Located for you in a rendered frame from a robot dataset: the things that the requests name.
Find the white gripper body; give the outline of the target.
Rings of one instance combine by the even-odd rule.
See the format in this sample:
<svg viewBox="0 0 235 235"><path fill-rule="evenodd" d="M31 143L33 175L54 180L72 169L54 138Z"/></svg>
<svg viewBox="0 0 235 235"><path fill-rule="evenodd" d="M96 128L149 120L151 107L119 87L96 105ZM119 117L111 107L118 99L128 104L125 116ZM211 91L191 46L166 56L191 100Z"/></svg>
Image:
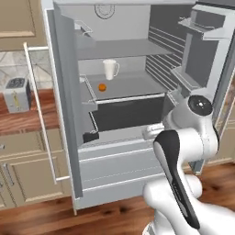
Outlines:
<svg viewBox="0 0 235 235"><path fill-rule="evenodd" d="M145 127L142 130L142 137L145 140L152 140L155 139L156 136L164 130L164 125L162 123L152 124Z"/></svg>

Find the dark fridge crisper drawer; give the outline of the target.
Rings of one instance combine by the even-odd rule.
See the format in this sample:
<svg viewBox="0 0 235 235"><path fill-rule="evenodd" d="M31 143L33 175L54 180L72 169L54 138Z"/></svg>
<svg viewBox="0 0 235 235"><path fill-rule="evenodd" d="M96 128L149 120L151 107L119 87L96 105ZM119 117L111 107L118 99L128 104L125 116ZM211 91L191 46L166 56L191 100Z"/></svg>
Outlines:
<svg viewBox="0 0 235 235"><path fill-rule="evenodd" d="M160 123L164 97L101 104L92 114L99 131Z"/></svg>

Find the grey fridge freezer drawer front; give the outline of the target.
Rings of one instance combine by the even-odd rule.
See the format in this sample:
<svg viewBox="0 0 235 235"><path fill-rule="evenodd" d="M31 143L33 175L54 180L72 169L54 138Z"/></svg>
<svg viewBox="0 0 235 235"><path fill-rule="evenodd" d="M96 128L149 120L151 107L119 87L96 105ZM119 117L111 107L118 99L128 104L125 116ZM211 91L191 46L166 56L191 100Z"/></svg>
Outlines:
<svg viewBox="0 0 235 235"><path fill-rule="evenodd" d="M162 174L152 148L84 161L80 169L84 195L77 209L140 196L143 186Z"/></svg>

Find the grey open fridge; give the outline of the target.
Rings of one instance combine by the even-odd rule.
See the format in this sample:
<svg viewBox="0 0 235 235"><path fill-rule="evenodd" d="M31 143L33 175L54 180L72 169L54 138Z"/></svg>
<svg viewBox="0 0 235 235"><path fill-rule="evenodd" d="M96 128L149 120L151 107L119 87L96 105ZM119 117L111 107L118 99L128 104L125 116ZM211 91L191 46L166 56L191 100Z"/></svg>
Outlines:
<svg viewBox="0 0 235 235"><path fill-rule="evenodd" d="M162 121L184 98L172 69L182 64L186 31L179 25L198 0L44 0L56 1L74 23L83 143L79 165L125 152L152 148L142 130L149 126L99 131L93 111L101 104L164 97ZM120 67L108 81L103 60ZM98 89L100 84L106 90Z"/></svg>

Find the grey right fridge door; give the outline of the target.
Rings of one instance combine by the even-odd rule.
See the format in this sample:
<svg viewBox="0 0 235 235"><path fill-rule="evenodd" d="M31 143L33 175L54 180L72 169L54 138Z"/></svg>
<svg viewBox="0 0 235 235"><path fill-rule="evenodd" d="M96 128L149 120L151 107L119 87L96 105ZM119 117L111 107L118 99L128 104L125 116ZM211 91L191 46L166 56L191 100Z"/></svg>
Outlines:
<svg viewBox="0 0 235 235"><path fill-rule="evenodd" d="M235 0L198 0L179 25L186 31L185 49L172 75L182 96L211 101L217 123L235 67Z"/></svg>

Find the grey fridge door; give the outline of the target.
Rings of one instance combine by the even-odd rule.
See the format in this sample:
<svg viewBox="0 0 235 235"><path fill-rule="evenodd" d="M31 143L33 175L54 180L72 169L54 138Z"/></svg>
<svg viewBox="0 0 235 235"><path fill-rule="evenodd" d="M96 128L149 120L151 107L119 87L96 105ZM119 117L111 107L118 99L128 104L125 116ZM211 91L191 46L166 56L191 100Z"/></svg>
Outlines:
<svg viewBox="0 0 235 235"><path fill-rule="evenodd" d="M54 94L71 182L73 212L77 214L78 200L83 196L78 157L78 147L83 143L83 111L79 91L74 23L71 18L62 13L56 1L52 1L51 5L44 9L44 23Z"/></svg>
<svg viewBox="0 0 235 235"><path fill-rule="evenodd" d="M182 96L211 101L217 123L235 67L235 0L198 0L179 25L186 31L185 49L172 75Z"/></svg>

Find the grey left fridge door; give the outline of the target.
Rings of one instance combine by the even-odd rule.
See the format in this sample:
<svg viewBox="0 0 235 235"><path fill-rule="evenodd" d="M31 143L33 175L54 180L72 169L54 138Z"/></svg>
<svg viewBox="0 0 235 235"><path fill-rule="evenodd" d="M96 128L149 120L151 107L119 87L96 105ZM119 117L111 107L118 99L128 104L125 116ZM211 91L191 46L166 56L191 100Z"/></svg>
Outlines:
<svg viewBox="0 0 235 235"><path fill-rule="evenodd" d="M83 196L78 157L78 147L83 143L83 111L79 91L74 23L71 18L62 13L56 1L52 1L51 5L44 9L44 23L54 94L71 182L73 212L77 214L78 200Z"/></svg>

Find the beige base cupboard run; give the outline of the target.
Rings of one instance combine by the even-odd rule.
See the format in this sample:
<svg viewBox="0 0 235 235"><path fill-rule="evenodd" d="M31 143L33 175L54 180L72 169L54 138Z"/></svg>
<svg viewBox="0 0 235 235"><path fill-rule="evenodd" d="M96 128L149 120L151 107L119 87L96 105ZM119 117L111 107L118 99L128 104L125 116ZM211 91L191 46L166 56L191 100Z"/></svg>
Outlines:
<svg viewBox="0 0 235 235"><path fill-rule="evenodd" d="M235 106L232 108L229 121L223 132L219 152L210 164L235 162Z"/></svg>

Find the white mug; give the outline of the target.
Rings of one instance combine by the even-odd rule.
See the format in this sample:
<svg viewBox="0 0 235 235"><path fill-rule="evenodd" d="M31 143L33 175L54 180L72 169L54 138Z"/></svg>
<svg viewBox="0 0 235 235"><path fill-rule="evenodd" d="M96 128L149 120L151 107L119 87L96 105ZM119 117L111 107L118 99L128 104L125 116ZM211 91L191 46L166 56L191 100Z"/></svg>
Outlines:
<svg viewBox="0 0 235 235"><path fill-rule="evenodd" d="M118 75L119 63L113 59L103 60L105 76L108 81L111 81L114 77Z"/></svg>

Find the beige base cupboard door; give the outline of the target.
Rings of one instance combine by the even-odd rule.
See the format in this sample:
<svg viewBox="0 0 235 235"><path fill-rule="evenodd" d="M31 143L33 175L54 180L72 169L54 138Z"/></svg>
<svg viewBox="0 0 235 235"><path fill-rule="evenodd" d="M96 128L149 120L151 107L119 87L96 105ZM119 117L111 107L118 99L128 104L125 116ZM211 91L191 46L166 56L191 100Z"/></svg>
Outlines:
<svg viewBox="0 0 235 235"><path fill-rule="evenodd" d="M8 164L14 185L6 180L3 164ZM0 161L0 171L3 174L7 189L13 197L15 207L53 200L69 196L71 186L69 180L53 183L50 163L46 153L18 156Z"/></svg>

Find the beige drawer front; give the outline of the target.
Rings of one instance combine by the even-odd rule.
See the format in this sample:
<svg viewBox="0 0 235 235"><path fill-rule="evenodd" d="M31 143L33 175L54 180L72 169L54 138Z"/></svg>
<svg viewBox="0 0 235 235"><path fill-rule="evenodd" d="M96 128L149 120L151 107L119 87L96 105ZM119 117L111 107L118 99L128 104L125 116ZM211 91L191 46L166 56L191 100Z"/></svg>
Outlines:
<svg viewBox="0 0 235 235"><path fill-rule="evenodd" d="M61 151L63 147L60 131L58 129L49 129L47 135L50 143L50 150ZM0 159L46 152L45 142L41 131L1 136L0 144L5 145L5 149L0 150Z"/></svg>

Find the silver toaster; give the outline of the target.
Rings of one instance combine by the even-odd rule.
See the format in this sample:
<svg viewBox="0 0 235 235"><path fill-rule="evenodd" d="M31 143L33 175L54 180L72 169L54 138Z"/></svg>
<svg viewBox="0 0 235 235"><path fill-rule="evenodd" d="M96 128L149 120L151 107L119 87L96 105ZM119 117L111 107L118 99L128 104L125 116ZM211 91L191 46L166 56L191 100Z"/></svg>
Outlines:
<svg viewBox="0 0 235 235"><path fill-rule="evenodd" d="M28 112L31 107L29 80L23 77L10 79L4 89L4 99L9 113Z"/></svg>

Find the beige wall cupboard door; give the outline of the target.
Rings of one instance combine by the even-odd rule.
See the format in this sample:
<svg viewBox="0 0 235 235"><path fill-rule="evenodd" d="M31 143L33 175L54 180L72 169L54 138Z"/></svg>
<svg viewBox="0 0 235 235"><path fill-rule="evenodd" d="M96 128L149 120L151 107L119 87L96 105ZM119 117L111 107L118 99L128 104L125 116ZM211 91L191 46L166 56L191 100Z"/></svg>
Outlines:
<svg viewBox="0 0 235 235"><path fill-rule="evenodd" d="M0 51L45 46L41 0L0 0Z"/></svg>

